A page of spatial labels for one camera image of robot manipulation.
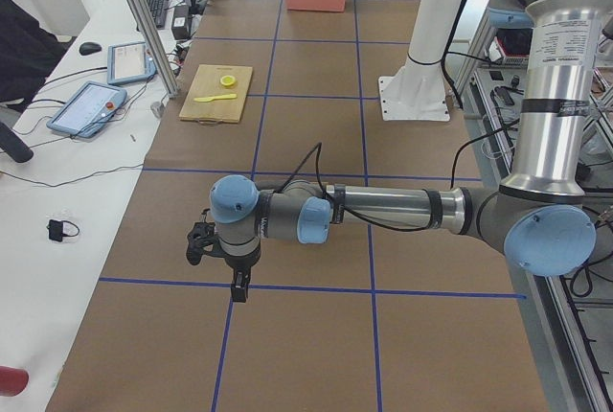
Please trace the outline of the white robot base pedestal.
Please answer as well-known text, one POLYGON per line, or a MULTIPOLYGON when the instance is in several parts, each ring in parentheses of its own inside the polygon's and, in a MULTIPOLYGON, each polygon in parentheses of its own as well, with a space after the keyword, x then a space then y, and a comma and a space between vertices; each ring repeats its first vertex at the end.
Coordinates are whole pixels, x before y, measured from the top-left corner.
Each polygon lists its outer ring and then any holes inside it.
POLYGON ((463 0, 420 0, 407 58, 395 75, 378 79, 385 121, 447 122, 443 56, 463 0))

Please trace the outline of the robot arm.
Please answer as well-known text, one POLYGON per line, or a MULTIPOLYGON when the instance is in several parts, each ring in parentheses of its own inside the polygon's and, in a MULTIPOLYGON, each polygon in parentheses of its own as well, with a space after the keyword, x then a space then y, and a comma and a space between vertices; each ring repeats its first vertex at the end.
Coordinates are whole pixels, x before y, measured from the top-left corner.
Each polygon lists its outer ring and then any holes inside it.
POLYGON ((287 179, 276 186, 241 175, 219 179, 207 225, 212 254, 232 268, 231 295, 245 302, 261 240, 326 241, 356 218, 402 233, 446 229, 482 240, 542 277, 566 274, 592 254, 597 231, 576 180, 602 22, 612 0, 489 0, 493 11, 533 21, 511 172, 496 190, 398 190, 287 179))

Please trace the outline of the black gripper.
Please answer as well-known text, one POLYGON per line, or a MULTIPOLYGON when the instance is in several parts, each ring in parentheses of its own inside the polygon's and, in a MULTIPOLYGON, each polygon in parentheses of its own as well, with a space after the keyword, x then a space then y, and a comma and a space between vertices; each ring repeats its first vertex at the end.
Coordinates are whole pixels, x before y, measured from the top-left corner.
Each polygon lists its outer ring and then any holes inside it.
POLYGON ((248 284, 251 280, 252 267, 260 260, 260 252, 252 252, 244 256, 228 256, 224 259, 233 270, 231 297, 233 301, 248 299, 248 284))

